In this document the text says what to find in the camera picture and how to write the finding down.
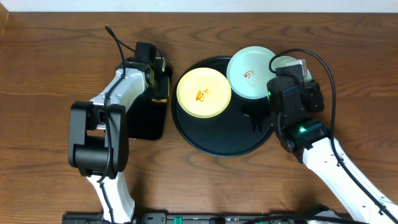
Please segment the yellow plate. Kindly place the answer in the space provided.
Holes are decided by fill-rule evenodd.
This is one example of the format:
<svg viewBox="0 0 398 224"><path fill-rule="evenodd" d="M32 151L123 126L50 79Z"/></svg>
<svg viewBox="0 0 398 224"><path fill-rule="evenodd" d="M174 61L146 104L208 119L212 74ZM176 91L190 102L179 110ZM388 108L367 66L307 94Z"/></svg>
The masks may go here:
<svg viewBox="0 0 398 224"><path fill-rule="evenodd" d="M185 112L196 118L211 118L228 107L231 87L221 72L202 67L181 77L176 94Z"/></svg>

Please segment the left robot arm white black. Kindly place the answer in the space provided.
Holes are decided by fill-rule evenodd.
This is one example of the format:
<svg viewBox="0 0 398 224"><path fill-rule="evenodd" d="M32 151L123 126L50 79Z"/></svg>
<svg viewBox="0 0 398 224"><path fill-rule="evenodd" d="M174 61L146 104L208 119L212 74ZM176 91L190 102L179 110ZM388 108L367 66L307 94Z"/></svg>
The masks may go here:
<svg viewBox="0 0 398 224"><path fill-rule="evenodd" d="M124 170L131 139L162 137L172 71L162 57L128 58L111 83L70 109L68 162L94 187L103 207L98 223L130 223L136 203Z"/></svg>

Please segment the yellow green scrub sponge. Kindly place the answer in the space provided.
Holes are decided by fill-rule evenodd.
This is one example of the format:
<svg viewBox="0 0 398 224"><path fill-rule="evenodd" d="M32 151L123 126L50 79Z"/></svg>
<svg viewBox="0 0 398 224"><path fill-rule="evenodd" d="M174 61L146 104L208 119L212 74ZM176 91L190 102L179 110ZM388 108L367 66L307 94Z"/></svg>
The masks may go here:
<svg viewBox="0 0 398 224"><path fill-rule="evenodd" d="M153 98L151 100L154 103L167 103L168 102L168 99L155 99L155 98Z"/></svg>

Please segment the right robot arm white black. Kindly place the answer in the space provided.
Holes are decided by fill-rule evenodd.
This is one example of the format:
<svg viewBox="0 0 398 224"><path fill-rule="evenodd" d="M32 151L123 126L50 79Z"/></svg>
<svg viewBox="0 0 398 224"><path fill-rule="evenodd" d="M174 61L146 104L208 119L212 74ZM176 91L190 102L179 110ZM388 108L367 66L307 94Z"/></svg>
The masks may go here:
<svg viewBox="0 0 398 224"><path fill-rule="evenodd" d="M397 205L354 165L330 129L307 116L294 79L275 77L267 89L281 146L321 178L354 220L397 223Z"/></svg>

